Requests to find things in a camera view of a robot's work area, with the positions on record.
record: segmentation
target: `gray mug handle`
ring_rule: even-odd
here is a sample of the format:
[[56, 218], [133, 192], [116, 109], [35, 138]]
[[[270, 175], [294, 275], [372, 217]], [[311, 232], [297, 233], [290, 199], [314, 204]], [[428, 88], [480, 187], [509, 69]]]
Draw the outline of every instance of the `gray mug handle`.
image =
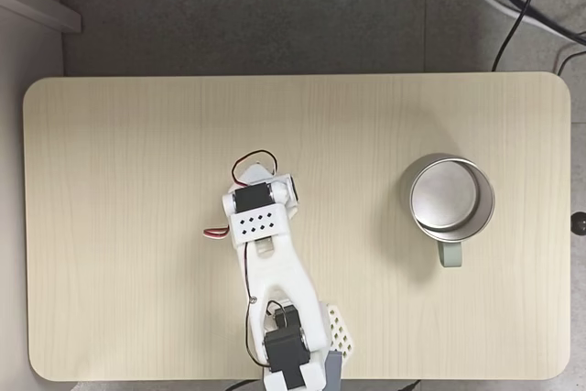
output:
[[461, 267], [461, 243], [438, 242], [439, 260], [444, 267]]

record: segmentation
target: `white cable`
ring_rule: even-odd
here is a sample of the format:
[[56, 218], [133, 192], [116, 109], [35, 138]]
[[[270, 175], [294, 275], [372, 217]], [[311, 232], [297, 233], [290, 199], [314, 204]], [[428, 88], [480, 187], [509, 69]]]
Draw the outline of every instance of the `white cable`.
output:
[[[511, 18], [518, 18], [519, 17], [519, 11], [516, 11], [512, 8], [509, 8], [508, 6], [501, 4], [497, 0], [483, 0], [483, 1], [486, 2], [488, 5], [490, 5], [491, 7], [493, 7], [494, 9], [500, 11], [501, 13], [503, 13]], [[527, 23], [528, 25], [543, 29], [543, 30], [549, 32], [550, 34], [553, 34], [554, 36], [564, 38], [567, 41], [572, 41], [569, 38], [562, 36], [559, 32], [551, 29], [547, 25], [544, 25], [540, 21], [535, 20], [533, 17], [524, 16], [523, 21], [525, 23]]]

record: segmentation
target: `wooden table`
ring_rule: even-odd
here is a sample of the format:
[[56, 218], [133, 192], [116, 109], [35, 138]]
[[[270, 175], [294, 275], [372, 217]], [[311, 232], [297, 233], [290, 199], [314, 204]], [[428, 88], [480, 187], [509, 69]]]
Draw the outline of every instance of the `wooden table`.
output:
[[[24, 103], [30, 361], [51, 380], [257, 377], [225, 224], [273, 151], [294, 244], [353, 335], [346, 378], [545, 379], [570, 356], [570, 95], [547, 73], [50, 79]], [[399, 203], [447, 152], [494, 185], [463, 267]]]

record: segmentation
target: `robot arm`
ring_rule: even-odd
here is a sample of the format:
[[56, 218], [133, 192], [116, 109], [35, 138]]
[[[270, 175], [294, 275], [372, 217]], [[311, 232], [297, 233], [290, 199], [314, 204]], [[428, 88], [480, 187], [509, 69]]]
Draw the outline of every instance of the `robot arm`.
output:
[[[298, 197], [289, 175], [254, 164], [222, 204], [248, 296], [256, 359], [267, 391], [321, 391], [331, 325], [291, 241]], [[277, 305], [270, 317], [268, 306]]]

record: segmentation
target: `metal mug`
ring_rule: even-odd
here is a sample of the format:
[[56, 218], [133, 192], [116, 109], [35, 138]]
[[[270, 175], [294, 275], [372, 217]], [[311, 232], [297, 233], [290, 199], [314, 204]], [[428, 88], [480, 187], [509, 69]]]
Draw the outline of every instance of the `metal mug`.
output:
[[494, 190], [486, 175], [464, 157], [434, 153], [407, 169], [404, 188], [411, 216], [437, 240], [444, 267], [461, 266], [461, 242], [491, 220]]

